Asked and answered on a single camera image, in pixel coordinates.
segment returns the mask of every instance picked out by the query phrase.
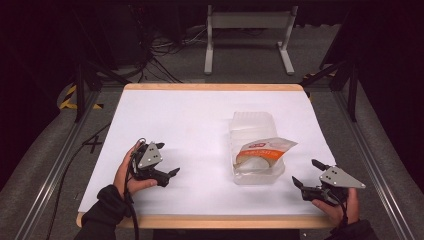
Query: hand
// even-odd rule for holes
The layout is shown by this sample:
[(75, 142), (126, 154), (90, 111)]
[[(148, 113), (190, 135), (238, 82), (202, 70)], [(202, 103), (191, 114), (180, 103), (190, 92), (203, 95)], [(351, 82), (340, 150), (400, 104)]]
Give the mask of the hand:
[[(355, 223), (359, 221), (359, 201), (358, 194), (356, 192), (356, 188), (349, 188), (349, 197), (347, 199), (347, 224)], [(314, 204), (317, 208), (321, 209), (324, 213), (326, 213), (330, 221), (334, 226), (338, 227), (343, 219), (343, 210), (340, 205), (332, 207), (326, 204), (323, 201), (318, 199), (312, 200), (312, 204)]]
[[(118, 170), (116, 171), (115, 180), (113, 181), (113, 185), (118, 189), (119, 194), (121, 195), (122, 200), (124, 200), (124, 185), (125, 185), (125, 176), (127, 174), (128, 165), (131, 160), (131, 153), (139, 146), (139, 143), (136, 144), (136, 146), (132, 147), (127, 154), (124, 157), (124, 160), (122, 161), (121, 165), (119, 166)], [(128, 191), (131, 195), (136, 193), (139, 190), (153, 187), (157, 185), (157, 181), (154, 179), (147, 179), (142, 181), (137, 181), (134, 178), (131, 178), (128, 183)]]

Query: white metal stand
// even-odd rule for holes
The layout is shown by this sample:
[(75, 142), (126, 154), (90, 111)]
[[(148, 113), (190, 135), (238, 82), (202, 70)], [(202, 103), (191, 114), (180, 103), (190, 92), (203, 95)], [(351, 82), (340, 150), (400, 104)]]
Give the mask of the white metal stand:
[(208, 45), (206, 49), (205, 74), (212, 73), (213, 28), (284, 28), (283, 41), (277, 42), (283, 64), (288, 75), (294, 74), (287, 45), (296, 19), (297, 6), (289, 12), (213, 12), (208, 5)]

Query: orange label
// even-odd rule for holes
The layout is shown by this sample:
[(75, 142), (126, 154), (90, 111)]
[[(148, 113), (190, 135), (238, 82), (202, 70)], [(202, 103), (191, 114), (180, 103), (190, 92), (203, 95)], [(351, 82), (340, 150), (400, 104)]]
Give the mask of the orange label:
[(269, 150), (269, 149), (257, 149), (257, 150), (244, 150), (241, 151), (237, 157), (241, 156), (257, 156), (272, 159), (277, 161), (281, 156), (283, 156), (284, 152), (278, 150)]

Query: person's left hand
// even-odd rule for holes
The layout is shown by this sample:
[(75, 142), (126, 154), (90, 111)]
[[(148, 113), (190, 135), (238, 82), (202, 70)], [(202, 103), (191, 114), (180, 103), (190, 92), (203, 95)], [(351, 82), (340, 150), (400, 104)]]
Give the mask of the person's left hand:
[[(121, 195), (122, 200), (124, 200), (124, 185), (125, 185), (125, 176), (127, 174), (128, 165), (131, 160), (131, 153), (139, 146), (137, 143), (136, 146), (132, 147), (124, 157), (121, 165), (116, 171), (115, 180), (113, 181), (113, 185), (118, 189), (119, 194)], [(157, 181), (154, 179), (147, 179), (142, 181), (137, 181), (134, 178), (129, 176), (130, 180), (127, 183), (128, 191), (131, 195), (145, 188), (153, 187), (157, 185)]]

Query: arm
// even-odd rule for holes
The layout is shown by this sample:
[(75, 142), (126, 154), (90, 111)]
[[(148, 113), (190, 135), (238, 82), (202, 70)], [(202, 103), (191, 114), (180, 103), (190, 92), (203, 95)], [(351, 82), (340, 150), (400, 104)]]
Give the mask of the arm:
[[(130, 216), (130, 209), (123, 200), (124, 184), (131, 154), (136, 147), (131, 148), (125, 155), (116, 172), (113, 185), (100, 190), (97, 195), (99, 201), (82, 217), (82, 228), (75, 239), (116, 239), (116, 225), (122, 221), (124, 216)], [(156, 184), (156, 180), (153, 179), (136, 181), (130, 178), (127, 187), (130, 194), (133, 195), (139, 190), (155, 186)]]
[(317, 208), (326, 213), (330, 221), (336, 226), (331, 231), (331, 236), (326, 240), (377, 240), (377, 236), (367, 220), (359, 219), (359, 201), (355, 188), (349, 189), (349, 198), (346, 201), (348, 225), (340, 226), (343, 219), (343, 211), (341, 206), (332, 207), (320, 200), (313, 200)]

